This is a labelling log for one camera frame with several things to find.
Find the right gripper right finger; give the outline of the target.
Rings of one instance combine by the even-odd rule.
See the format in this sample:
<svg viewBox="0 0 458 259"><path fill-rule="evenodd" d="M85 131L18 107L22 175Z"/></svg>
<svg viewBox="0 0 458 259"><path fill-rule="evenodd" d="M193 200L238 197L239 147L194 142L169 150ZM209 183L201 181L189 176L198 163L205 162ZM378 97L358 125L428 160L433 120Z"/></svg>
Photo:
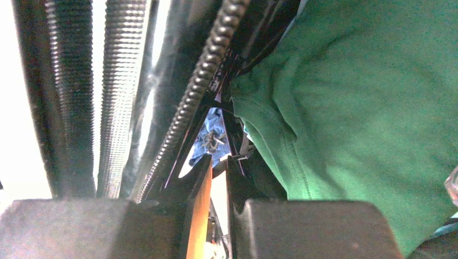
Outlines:
<svg viewBox="0 0 458 259"><path fill-rule="evenodd" d="M226 162L233 258L401 258L387 220L361 201L270 199Z"/></svg>

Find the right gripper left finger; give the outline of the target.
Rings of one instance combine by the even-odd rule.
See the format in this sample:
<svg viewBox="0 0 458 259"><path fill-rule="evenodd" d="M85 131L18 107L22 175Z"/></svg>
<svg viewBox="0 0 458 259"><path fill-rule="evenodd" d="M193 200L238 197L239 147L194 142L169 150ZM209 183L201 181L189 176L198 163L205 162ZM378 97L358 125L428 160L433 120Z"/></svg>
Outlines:
<svg viewBox="0 0 458 259"><path fill-rule="evenodd" d="M160 203L14 201L1 215L1 258L203 258L211 182L206 155Z"/></svg>

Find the black ribbed hard-shell suitcase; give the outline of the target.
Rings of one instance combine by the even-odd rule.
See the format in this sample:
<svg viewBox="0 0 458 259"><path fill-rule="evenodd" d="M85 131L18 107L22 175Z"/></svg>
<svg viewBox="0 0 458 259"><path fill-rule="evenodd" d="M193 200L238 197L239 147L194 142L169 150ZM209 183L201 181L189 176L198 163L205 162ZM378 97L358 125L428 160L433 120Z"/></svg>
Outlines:
<svg viewBox="0 0 458 259"><path fill-rule="evenodd" d="M228 85L280 42L304 1L13 1L26 90L53 199L186 198L212 108L242 153Z"/></svg>

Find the dark green garment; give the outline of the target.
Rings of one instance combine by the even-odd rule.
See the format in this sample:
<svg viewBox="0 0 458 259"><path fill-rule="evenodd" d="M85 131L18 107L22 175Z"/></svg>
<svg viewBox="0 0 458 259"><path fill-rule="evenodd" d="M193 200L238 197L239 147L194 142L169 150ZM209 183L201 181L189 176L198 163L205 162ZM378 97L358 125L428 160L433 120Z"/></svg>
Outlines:
<svg viewBox="0 0 458 259"><path fill-rule="evenodd" d="M231 84L291 200L358 200L409 256L457 210L457 1L308 1Z"/></svg>

